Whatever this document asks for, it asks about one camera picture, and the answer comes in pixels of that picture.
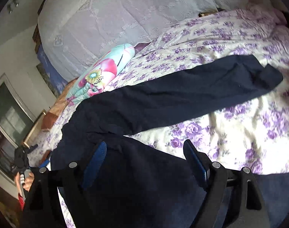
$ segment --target window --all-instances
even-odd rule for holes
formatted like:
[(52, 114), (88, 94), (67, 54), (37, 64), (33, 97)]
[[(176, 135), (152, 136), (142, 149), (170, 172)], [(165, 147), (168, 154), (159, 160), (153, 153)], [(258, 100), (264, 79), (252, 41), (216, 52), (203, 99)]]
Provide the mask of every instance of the window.
[(14, 150), (30, 131), (33, 120), (33, 115), (3, 75), (0, 78), (0, 170), (10, 179), (14, 177), (10, 172)]

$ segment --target hand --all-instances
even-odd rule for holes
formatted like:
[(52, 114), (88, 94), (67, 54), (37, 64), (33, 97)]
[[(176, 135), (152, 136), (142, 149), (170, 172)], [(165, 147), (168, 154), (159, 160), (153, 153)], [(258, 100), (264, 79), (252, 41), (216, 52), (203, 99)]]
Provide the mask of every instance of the hand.
[(15, 184), (17, 186), (17, 189), (18, 189), (18, 192), (19, 192), (20, 196), (23, 196), (22, 195), (21, 186), (20, 186), (20, 173), (19, 172), (14, 177), (14, 181), (15, 181)]
[(29, 172), (29, 177), (25, 179), (25, 184), (23, 185), (23, 189), (29, 192), (33, 181), (34, 181), (34, 174), (32, 172)]

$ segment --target wooden headboard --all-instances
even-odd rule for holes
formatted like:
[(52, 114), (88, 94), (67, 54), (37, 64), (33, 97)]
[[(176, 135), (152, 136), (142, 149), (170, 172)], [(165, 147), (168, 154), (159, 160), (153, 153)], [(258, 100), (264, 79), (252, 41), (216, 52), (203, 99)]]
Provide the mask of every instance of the wooden headboard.
[(30, 146), (34, 145), (35, 139), (38, 134), (41, 132), (41, 126), (43, 122), (43, 118), (46, 115), (46, 111), (43, 110), (38, 118), (35, 120), (32, 128), (28, 132), (28, 134), (23, 139), (21, 145), (30, 148)]
[[(44, 6), (44, 3), (45, 3), (46, 0), (43, 0), (43, 2), (41, 3), (40, 7), (39, 7), (39, 10), (37, 11), (37, 14), (40, 15), (42, 9), (43, 9), (43, 6)], [(38, 25), (35, 27), (35, 30), (34, 30), (34, 33), (32, 35), (32, 40), (36, 43), (35, 45), (35, 53), (37, 54), (38, 50), (39, 50), (39, 47), (41, 45), (41, 37), (40, 37), (40, 33), (39, 33), (39, 27)]]

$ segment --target metal bolt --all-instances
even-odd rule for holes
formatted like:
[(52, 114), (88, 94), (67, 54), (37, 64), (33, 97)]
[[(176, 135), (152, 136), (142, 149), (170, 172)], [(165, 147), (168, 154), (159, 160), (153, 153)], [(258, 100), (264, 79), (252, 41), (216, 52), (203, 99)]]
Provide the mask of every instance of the metal bolt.
[(11, 9), (11, 6), (10, 6), (10, 4), (8, 4), (8, 5), (7, 5), (7, 11), (8, 11), (8, 13), (9, 13), (9, 14), (11, 14), (11, 13), (12, 13), (12, 9)]
[(40, 173), (44, 173), (46, 170), (47, 170), (46, 167), (41, 167), (40, 170), (39, 170), (39, 172), (40, 172)]
[(14, 3), (14, 5), (15, 5), (15, 7), (19, 6), (18, 0), (13, 0), (13, 3)]
[(250, 170), (248, 167), (244, 167), (244, 168), (243, 168), (243, 171), (244, 171), (245, 173), (247, 173), (247, 174), (251, 172), (251, 170)]
[(214, 168), (219, 168), (220, 166), (221, 166), (221, 164), (220, 163), (218, 163), (218, 162), (213, 162), (212, 163), (212, 166), (214, 167)]
[(71, 162), (68, 166), (69, 168), (75, 168), (78, 164), (76, 162)]

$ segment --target wall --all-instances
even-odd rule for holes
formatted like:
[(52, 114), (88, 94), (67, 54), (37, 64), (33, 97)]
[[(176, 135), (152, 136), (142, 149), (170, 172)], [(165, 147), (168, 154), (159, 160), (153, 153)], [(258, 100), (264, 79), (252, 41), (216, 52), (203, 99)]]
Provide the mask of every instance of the wall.
[(0, 202), (2, 202), (6, 207), (8, 207), (11, 210), (13, 210), (15, 213), (18, 214), (18, 217), (20, 217), (20, 215), (21, 215), (21, 206), (20, 206), (19, 201), (16, 198), (14, 198), (11, 195), (9, 195), (1, 187), (0, 187)]
[(0, 12), (0, 45), (11, 39), (18, 33), (37, 24), (37, 11), (43, 0), (18, 0), (18, 7), (14, 7), (8, 14), (7, 5)]
[[(49, 110), (56, 98), (36, 69), (39, 64), (34, 52), (32, 34), (35, 26), (17, 34), (0, 46), (0, 77), (5, 73), (27, 108), (34, 116)], [(17, 197), (16, 187), (0, 174), (0, 187)]]
[(19, 227), (20, 224), (16, 212), (8, 208), (8, 206), (5, 206), (4, 203), (2, 203), (1, 201), (0, 201), (0, 211), (3, 214), (3, 216), (6, 217), (7, 220), (10, 220), (10, 222), (13, 225)]

